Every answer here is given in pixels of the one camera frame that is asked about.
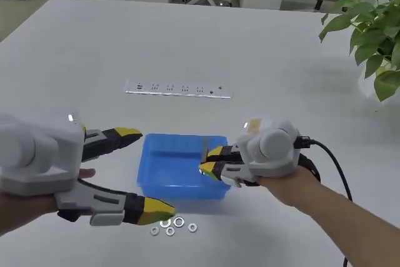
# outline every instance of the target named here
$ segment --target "white table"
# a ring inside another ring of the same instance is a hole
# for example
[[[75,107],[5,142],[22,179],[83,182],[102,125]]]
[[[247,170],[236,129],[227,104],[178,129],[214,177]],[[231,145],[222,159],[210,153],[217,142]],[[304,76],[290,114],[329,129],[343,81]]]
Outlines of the white table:
[[[75,107],[88,128],[134,126],[231,141],[250,116],[290,118],[334,151],[359,204],[400,226],[399,112],[358,93],[361,70],[348,57],[349,32],[320,45],[320,17],[50,0],[0,44],[1,109],[24,115]],[[234,97],[128,95],[127,79],[223,84]],[[134,183],[142,143],[86,163],[98,171],[93,183],[140,191]],[[304,153],[326,185],[343,191],[322,151]],[[91,228],[87,218],[45,216],[0,239],[1,266],[341,266],[323,231],[265,189],[231,189],[221,208],[218,215],[184,214],[199,229],[182,228],[172,238],[150,236],[151,226]]]

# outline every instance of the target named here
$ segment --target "metal washer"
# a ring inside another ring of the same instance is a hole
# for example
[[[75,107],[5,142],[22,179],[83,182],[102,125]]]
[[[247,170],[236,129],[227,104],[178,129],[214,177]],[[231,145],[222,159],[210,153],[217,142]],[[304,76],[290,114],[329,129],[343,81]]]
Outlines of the metal washer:
[[[152,236],[157,236],[159,232],[160,232],[160,229],[157,226],[151,228],[151,230],[150,230],[150,233]]]
[[[165,229],[165,233],[167,234],[167,236],[171,237],[175,234],[175,229],[172,226],[170,226]]]
[[[189,224],[187,228],[191,233],[195,233],[198,230],[198,227],[195,223]]]
[[[162,228],[167,228],[171,226],[171,219],[165,220],[165,221],[160,221],[160,226]]]
[[[176,217],[174,219],[174,225],[176,228],[181,228],[184,224],[185,224],[185,219],[183,219],[182,217]]]

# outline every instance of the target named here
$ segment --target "hand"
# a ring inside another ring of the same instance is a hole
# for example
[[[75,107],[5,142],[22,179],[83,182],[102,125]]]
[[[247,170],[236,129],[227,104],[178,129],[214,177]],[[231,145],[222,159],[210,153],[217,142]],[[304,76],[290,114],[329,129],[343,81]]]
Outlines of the hand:
[[[258,183],[266,187],[280,202],[301,210],[301,205],[322,187],[306,168],[298,167],[295,173],[284,178],[261,178]]]
[[[92,178],[94,169],[81,169],[80,178]],[[22,197],[0,193],[0,236],[20,228],[36,218],[58,211],[53,195]]]

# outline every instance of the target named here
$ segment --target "blue container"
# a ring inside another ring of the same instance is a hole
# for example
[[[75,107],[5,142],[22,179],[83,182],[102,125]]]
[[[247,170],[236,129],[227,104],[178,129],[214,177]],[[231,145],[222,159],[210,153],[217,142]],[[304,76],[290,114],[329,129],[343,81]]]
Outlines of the blue container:
[[[137,174],[143,194],[161,199],[223,199],[230,186],[199,172],[204,138],[209,149],[228,144],[222,136],[148,134]]]

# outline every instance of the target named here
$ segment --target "power strip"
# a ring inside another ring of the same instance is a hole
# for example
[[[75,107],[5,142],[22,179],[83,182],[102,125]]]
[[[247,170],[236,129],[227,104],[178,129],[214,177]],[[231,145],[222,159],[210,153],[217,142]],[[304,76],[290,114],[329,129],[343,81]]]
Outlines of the power strip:
[[[185,96],[231,99],[231,93],[225,86],[211,86],[203,84],[176,84],[176,83],[143,83],[128,80],[125,93],[142,95]]]

